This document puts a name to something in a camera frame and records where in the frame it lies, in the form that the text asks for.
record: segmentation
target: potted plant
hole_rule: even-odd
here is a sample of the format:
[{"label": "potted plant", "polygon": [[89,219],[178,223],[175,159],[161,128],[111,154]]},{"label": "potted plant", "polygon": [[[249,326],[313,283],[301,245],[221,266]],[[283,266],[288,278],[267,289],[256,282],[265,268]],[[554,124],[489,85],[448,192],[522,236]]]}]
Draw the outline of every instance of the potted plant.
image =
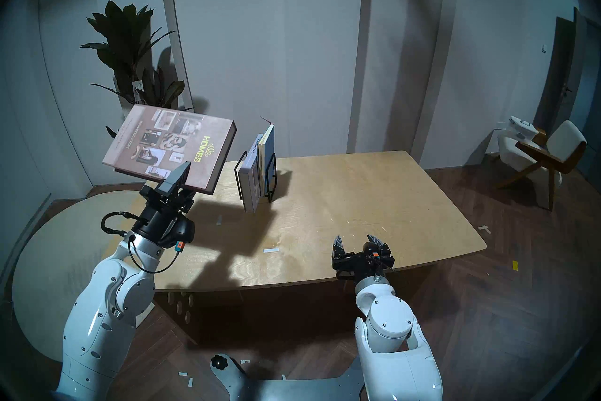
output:
[{"label": "potted plant", "polygon": [[[134,5],[129,5],[121,10],[113,1],[109,1],[104,14],[95,12],[92,14],[93,19],[88,18],[88,23],[106,38],[106,42],[86,43],[81,45],[81,48],[96,50],[99,60],[113,70],[117,89],[95,83],[91,85],[107,89],[131,105],[143,103],[171,108],[184,90],[183,81],[174,81],[165,86],[160,67],[157,70],[152,69],[152,72],[143,69],[142,79],[138,77],[140,60],[159,40],[174,32],[169,31],[153,41],[153,37],[161,29],[159,27],[143,42],[142,35],[150,25],[153,11],[148,9],[148,5],[140,10]],[[108,127],[106,129],[114,137],[116,133]]]}]

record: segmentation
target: plant tag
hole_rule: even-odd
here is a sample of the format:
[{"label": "plant tag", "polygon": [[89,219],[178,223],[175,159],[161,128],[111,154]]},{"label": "plant tag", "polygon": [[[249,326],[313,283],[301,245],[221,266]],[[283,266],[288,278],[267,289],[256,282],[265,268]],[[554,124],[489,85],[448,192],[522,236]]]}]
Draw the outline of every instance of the plant tag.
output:
[{"label": "plant tag", "polygon": [[133,99],[136,103],[142,103],[142,98],[140,98],[139,90],[144,90],[144,86],[142,85],[142,81],[133,81]]}]

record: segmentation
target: chair leg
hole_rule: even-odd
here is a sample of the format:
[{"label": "chair leg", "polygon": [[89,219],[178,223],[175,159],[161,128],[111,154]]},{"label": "chair leg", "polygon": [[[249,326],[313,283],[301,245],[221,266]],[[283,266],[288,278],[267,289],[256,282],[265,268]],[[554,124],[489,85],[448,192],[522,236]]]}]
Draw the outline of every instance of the chair leg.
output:
[{"label": "chair leg", "polygon": [[549,169],[549,211],[553,212],[553,200],[555,197],[555,169]]},{"label": "chair leg", "polygon": [[514,174],[514,176],[510,177],[508,180],[498,183],[495,187],[497,189],[502,189],[504,187],[507,187],[507,186],[509,186],[509,184],[517,181],[520,178],[523,178],[527,174],[530,174],[534,170],[539,169],[539,168],[540,168],[540,162],[536,162],[535,164],[530,165],[529,167],[523,169],[522,171],[518,171],[517,173]]}]

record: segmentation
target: white chair cushion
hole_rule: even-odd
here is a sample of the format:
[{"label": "white chair cushion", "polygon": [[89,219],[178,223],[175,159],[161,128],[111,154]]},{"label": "white chair cushion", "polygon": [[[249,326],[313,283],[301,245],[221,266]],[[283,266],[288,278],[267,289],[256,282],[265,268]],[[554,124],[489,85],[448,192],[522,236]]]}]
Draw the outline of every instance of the white chair cushion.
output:
[{"label": "white chair cushion", "polygon": [[[523,169],[528,168],[530,165],[536,163],[536,160],[520,149],[516,147],[517,139],[512,139],[509,136],[513,136],[513,132],[509,131],[501,131],[498,135],[499,141],[499,155],[501,156],[501,161],[506,165],[509,165],[516,171],[522,171]],[[540,148],[534,142],[523,141],[528,145],[532,145],[533,147]],[[546,168],[540,167],[539,169],[533,171],[528,174],[528,178],[537,184],[541,184],[543,186],[548,186],[549,184],[549,171]],[[559,188],[561,186],[561,173],[555,171],[555,187]]]},{"label": "white chair cushion", "polygon": [[587,142],[587,140],[574,123],[565,120],[547,141],[547,149],[550,154],[565,162],[580,142]]}]

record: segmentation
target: chair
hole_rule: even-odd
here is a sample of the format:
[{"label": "chair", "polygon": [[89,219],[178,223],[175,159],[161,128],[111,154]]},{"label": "chair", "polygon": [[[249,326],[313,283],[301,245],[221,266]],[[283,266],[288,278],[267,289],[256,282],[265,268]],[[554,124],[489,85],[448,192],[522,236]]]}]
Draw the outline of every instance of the chair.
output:
[{"label": "chair", "polygon": [[[586,139],[571,121],[561,123],[548,140],[545,140],[544,132],[535,136],[532,142],[518,141],[514,137],[515,134],[509,131],[502,131],[498,137],[501,161],[518,172],[497,184],[497,189],[528,176],[537,186],[548,185],[549,210],[553,210],[555,189],[561,186],[561,175],[568,174],[578,164],[587,148]],[[539,145],[545,142],[547,150]]]}]

